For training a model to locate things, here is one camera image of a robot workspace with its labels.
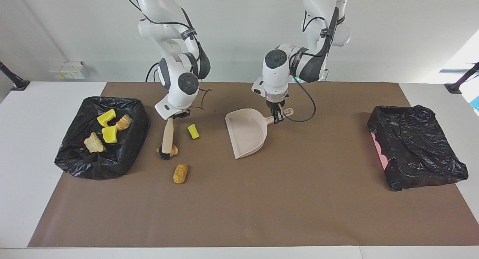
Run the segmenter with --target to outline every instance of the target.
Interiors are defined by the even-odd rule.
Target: black plastic bag
[[[109,126],[128,114],[133,119],[131,126],[118,131],[118,143],[107,144],[103,141],[101,126],[97,117],[114,109],[116,118],[108,122]],[[86,179],[113,179],[122,176],[134,164],[145,141],[149,129],[149,117],[140,100],[117,97],[86,98],[77,116],[73,119],[63,138],[55,165],[74,177]],[[83,141],[95,132],[106,150],[90,153]]]
[[[403,188],[455,183],[468,178],[431,109],[376,107],[368,121],[388,165],[385,177],[397,191]]]

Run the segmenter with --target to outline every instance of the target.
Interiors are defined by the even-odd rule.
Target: wall socket
[[[50,73],[54,79],[85,79],[88,75],[83,61],[68,61],[54,65],[50,68]]]

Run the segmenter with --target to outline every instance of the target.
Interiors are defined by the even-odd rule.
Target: pink dustpan
[[[286,116],[293,113],[293,109],[284,110]],[[235,159],[239,159],[252,155],[263,146],[268,124],[273,123],[274,118],[265,118],[255,109],[240,109],[226,115],[225,121]]]

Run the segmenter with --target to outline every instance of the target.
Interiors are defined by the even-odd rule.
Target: yellow sponge
[[[116,132],[118,132],[118,128],[116,126],[110,126],[101,129],[101,133],[103,133],[103,140],[105,141],[105,143],[117,143],[118,139],[116,138]]]
[[[190,125],[188,127],[188,131],[190,131],[190,135],[193,139],[200,137],[200,134],[198,133],[198,130],[196,129],[195,124]]]
[[[116,112],[114,109],[110,109],[106,111],[105,114],[100,115],[98,118],[98,122],[101,124],[103,127],[108,126],[108,121],[111,121],[113,118],[116,118]]]

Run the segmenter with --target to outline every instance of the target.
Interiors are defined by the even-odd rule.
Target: table
[[[63,131],[66,131],[77,108],[85,97],[99,95],[105,83],[44,83],[33,82],[24,92],[12,92],[0,104],[3,120],[21,120],[24,116],[36,120],[31,123],[2,121],[0,123],[0,246],[13,248],[0,250],[0,257],[92,257],[111,255],[118,258],[143,254],[144,258],[169,257],[238,257],[289,258],[384,258],[408,256],[431,256],[449,258],[460,254],[472,258],[479,247],[272,247],[272,248],[212,248],[212,249],[24,249],[36,228],[61,171],[53,164]],[[411,104],[422,104],[438,115],[450,145],[461,161],[469,167],[470,179],[458,184],[462,195],[479,217],[479,177],[476,168],[479,158],[473,153],[479,143],[479,119],[473,109],[459,95],[450,95],[442,85],[401,84]],[[45,116],[56,116],[54,120]],[[24,150],[22,146],[31,145]],[[43,174],[29,172],[40,167]]]

